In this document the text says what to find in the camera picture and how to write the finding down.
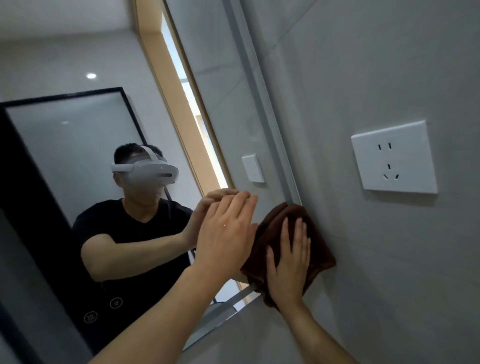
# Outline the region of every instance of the hand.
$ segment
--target hand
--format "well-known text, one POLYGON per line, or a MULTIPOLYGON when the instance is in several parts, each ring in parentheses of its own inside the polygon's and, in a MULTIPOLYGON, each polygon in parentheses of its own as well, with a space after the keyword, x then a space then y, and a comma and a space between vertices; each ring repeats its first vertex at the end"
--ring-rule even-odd
POLYGON ((192 267, 223 286, 238 272, 252 251, 258 224, 252 216, 258 196, 247 191, 227 195, 210 205, 198 235, 197 252, 192 267))
POLYGON ((270 246, 267 247, 268 290, 283 315, 303 306, 302 295, 310 263, 310 243, 310 238, 307 238, 307 224, 302 223, 299 218, 295 222, 290 251, 288 219, 285 218, 280 236, 281 258, 276 268, 273 250, 270 246))
POLYGON ((187 244, 189 250, 197 246, 198 232, 211 204, 221 201, 225 196, 236 195, 238 192, 238 190, 231 188, 222 188, 221 190, 209 192, 200 200, 192 216, 190 216, 187 226, 180 233, 181 240, 187 244))

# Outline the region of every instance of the vr headset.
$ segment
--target vr headset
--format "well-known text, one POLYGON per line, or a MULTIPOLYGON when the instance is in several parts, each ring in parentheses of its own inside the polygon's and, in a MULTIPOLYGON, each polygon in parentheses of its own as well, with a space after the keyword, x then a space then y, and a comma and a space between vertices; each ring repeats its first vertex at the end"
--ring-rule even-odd
POLYGON ((128 164, 112 164, 112 172, 123 172, 126 182, 132 185, 173 184, 179 177, 179 169, 167 163, 167 160, 155 154, 149 147, 141 146, 148 153, 135 156, 128 164))

